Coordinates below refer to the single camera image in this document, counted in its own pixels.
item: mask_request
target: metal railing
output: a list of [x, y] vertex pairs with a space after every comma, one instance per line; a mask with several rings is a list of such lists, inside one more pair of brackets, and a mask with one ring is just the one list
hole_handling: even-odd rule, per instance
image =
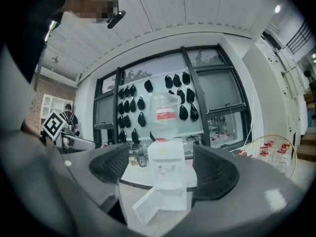
[[286, 44], [293, 54], [295, 54], [313, 35], [306, 21], [297, 31], [294, 37]]

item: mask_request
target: ceiling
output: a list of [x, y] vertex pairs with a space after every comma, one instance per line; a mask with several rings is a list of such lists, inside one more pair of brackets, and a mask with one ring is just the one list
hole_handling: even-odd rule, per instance
[[195, 32], [252, 38], [254, 30], [259, 29], [257, 21], [262, 18], [265, 3], [267, 0], [119, 0], [119, 8], [126, 11], [126, 16], [111, 30], [106, 24], [91, 24], [64, 13], [62, 24], [48, 39], [43, 64], [75, 80], [78, 74], [87, 76], [91, 68], [106, 61], [120, 46], [151, 39], [148, 36], [157, 38], [159, 32], [194, 28]]

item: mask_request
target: staircase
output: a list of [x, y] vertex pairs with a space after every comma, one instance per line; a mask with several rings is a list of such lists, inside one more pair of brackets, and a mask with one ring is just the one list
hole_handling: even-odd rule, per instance
[[316, 162], [316, 133], [306, 133], [303, 136], [297, 158]]

